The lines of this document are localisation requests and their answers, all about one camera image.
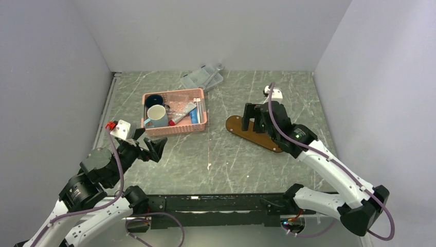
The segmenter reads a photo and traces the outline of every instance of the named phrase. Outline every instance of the wall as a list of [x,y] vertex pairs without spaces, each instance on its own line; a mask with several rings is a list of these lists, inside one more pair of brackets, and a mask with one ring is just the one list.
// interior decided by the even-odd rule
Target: wall
[[435,39],[434,1],[352,1],[315,70],[341,160],[391,192],[375,246],[434,246]]
[[351,0],[75,2],[112,71],[313,71]]
[[0,239],[29,239],[89,152],[111,72],[69,0],[0,4]]

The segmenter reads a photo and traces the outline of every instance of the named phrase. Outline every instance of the red connector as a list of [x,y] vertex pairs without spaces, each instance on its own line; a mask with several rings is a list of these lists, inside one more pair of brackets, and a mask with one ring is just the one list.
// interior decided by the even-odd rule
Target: red connector
[[110,130],[113,130],[117,126],[117,122],[108,122],[106,125],[106,129],[109,127]]

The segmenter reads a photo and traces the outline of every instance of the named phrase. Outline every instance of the plastic basket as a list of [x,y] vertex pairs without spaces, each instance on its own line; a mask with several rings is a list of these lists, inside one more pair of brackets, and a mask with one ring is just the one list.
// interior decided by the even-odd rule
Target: plastic basket
[[[202,123],[191,123],[191,117],[189,114],[185,116],[180,122],[178,122],[174,126],[160,127],[160,128],[147,128],[146,134],[149,136],[158,136],[158,135],[172,135],[172,134],[180,134],[180,133],[188,133],[195,131],[204,131],[207,123],[207,113],[204,101],[204,92],[202,89],[186,89],[186,90],[176,90],[176,91],[166,91],[166,92],[157,92],[157,93],[149,93],[144,94],[142,96],[142,107],[145,108],[146,98],[150,95],[157,94],[163,97],[163,102],[168,104],[172,111],[177,111],[180,107],[179,102],[170,101],[169,99],[181,98],[184,97],[186,99],[186,103],[193,102],[194,98],[200,98],[203,104],[203,122]],[[144,127],[144,117],[141,119],[141,127]]]

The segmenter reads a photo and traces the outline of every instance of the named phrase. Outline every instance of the gray marble surface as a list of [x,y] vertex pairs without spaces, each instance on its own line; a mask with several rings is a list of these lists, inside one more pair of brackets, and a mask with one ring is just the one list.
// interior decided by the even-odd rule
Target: gray marble surface
[[[143,94],[183,89],[178,81],[188,73],[122,73],[110,118],[139,126]],[[227,70],[221,75],[224,82],[205,94],[206,130],[168,136],[161,161],[136,161],[124,175],[125,185],[139,185],[148,194],[284,192],[294,183],[333,191],[312,168],[289,154],[273,153],[225,128],[227,117],[242,116],[245,103],[263,102],[262,90],[275,81],[291,121],[308,126],[335,153],[311,73]]]

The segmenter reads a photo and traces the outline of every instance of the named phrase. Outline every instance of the white mug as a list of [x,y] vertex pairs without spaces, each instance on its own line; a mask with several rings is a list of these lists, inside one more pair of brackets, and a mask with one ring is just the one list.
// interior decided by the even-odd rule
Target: white mug
[[155,104],[147,110],[147,119],[144,121],[145,128],[159,128],[168,126],[168,115],[165,107]]

